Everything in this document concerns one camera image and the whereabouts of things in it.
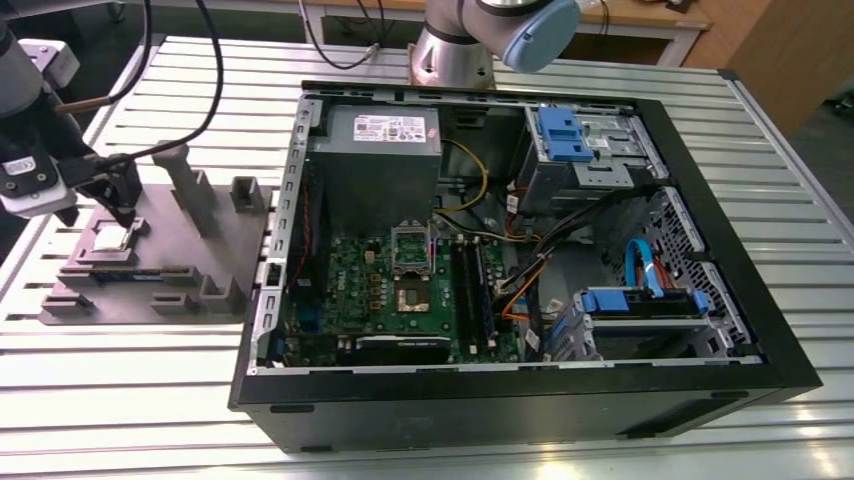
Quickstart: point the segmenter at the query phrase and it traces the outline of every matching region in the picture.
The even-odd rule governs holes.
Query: metal chassis frame
[[[749,402],[776,402],[820,386],[815,370],[800,349],[793,334],[788,328],[776,304],[755,266],[735,235],[728,220],[723,214],[711,189],[700,174],[687,148],[681,142],[663,106],[656,101],[624,98],[592,98],[577,95],[535,94],[527,92],[482,92],[452,89],[430,89],[409,86],[376,86],[350,83],[304,82],[306,92],[297,111],[290,143],[285,176],[282,179],[280,207],[294,205],[294,192],[298,186],[298,174],[304,161],[304,145],[306,125],[310,123],[310,112],[302,109],[305,102],[320,101],[326,96],[345,95],[356,92],[348,99],[364,103],[430,103],[454,104],[476,102],[477,105],[517,106],[539,105],[543,102],[560,103],[581,99],[595,103],[621,103],[635,107],[640,114],[651,141],[663,158],[667,167],[677,180],[677,188],[685,200],[688,210],[693,210],[693,221],[705,233],[705,245],[711,249],[719,270],[725,273],[729,291],[739,303],[741,314],[751,323],[753,334],[759,337],[759,344],[765,355],[761,365],[728,365],[723,370],[719,366],[692,366],[656,368],[643,366],[631,369],[627,375],[624,369],[592,369],[584,372],[583,385],[565,382],[563,376],[571,370],[539,370],[524,372],[482,372],[473,374],[421,372],[417,375],[373,374],[373,375],[257,375],[257,369],[249,366],[254,358],[250,349],[256,332],[253,321],[244,327],[242,342],[237,356],[229,408],[241,410],[241,406],[257,407],[258,404],[293,405],[305,402],[334,402],[373,400],[421,400],[473,397],[503,397],[520,395],[575,395],[592,392],[628,393],[651,391],[688,391],[704,390],[713,395],[747,394],[752,392]],[[273,231],[273,245],[289,238],[289,224]],[[270,251],[268,263],[281,263],[286,255],[286,248]],[[264,288],[258,297],[258,305],[274,305],[280,301],[280,287]],[[744,312],[749,302],[749,312]],[[258,308],[261,318],[264,308]],[[394,384],[393,392],[382,385]],[[418,388],[422,384],[440,385],[434,392],[424,392]],[[688,421],[675,430],[689,428]]]

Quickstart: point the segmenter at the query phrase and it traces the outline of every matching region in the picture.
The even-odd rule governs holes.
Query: yellow cable
[[[485,164],[482,163],[482,160],[480,160],[477,155],[474,155],[474,152],[472,152],[465,145],[458,143],[456,140],[450,140],[449,138],[444,138],[441,141],[454,145],[456,148],[458,148],[465,153],[465,155],[470,157],[473,162],[477,164],[477,168],[480,168],[480,177],[481,177],[480,192],[477,192],[477,196],[472,198],[470,201],[462,203],[461,205],[457,205],[456,207],[436,209],[436,212],[438,213],[450,213],[450,212],[458,212],[461,210],[465,210],[480,201],[480,199],[485,195],[485,187],[489,183],[489,171],[485,169]]]
[[[533,283],[533,280],[536,280],[536,277],[539,277],[539,274],[543,273],[543,270],[545,269],[545,262],[543,262],[543,266],[539,267],[539,269],[536,270],[536,272],[533,272],[533,275],[531,275],[531,278],[528,278],[528,281],[524,282],[524,285],[521,285],[521,288],[519,289],[519,291],[516,292],[516,295],[512,297],[512,300],[509,301],[509,303],[507,304],[507,306],[504,307],[504,310],[501,311],[501,318],[507,317],[507,315],[509,315],[509,309],[512,308],[512,306],[516,304],[516,302],[519,301],[519,297],[521,296],[521,294],[524,293],[524,291],[528,289],[528,287],[531,286],[531,283]]]

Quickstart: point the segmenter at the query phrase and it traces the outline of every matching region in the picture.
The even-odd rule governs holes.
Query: wooden table
[[[234,5],[254,0],[233,0]],[[296,4],[296,0],[274,0],[278,4]],[[321,19],[325,16],[361,17],[354,0],[308,0],[308,21],[322,43]],[[376,0],[362,0],[370,16],[378,17]],[[426,0],[384,0],[385,17],[393,20],[420,22]],[[657,65],[677,67],[693,46],[696,37],[711,27],[711,20],[696,5],[685,14],[675,12],[661,3],[639,0],[607,0],[611,23],[608,35],[659,38],[668,40]],[[601,27],[601,7],[584,10],[579,33],[595,34]]]

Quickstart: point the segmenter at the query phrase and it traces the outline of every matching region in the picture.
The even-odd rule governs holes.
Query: aluminum extrusion table
[[[222,43],[228,85],[220,114],[192,143],[190,163],[212,183],[253,175],[277,187],[300,81],[401,83],[405,53],[385,51],[341,74],[306,45]],[[341,62],[361,54],[326,49]],[[137,60],[138,52],[118,84]],[[78,228],[38,218],[0,270],[0,475],[854,476],[854,230],[739,82],[707,70],[568,61],[533,75],[499,64],[496,79],[504,89],[663,102],[824,387],[672,439],[285,455],[225,408],[238,325],[38,323],[39,301],[78,236]],[[166,38],[133,95],[98,113],[88,141],[108,154],[181,136],[201,121],[213,81],[208,41]],[[165,183],[165,174],[141,163],[144,181]],[[82,213],[76,227],[90,210]]]

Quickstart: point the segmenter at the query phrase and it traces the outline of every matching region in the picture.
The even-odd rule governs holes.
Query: warning label
[[[356,142],[425,143],[424,117],[358,115],[352,126]]]

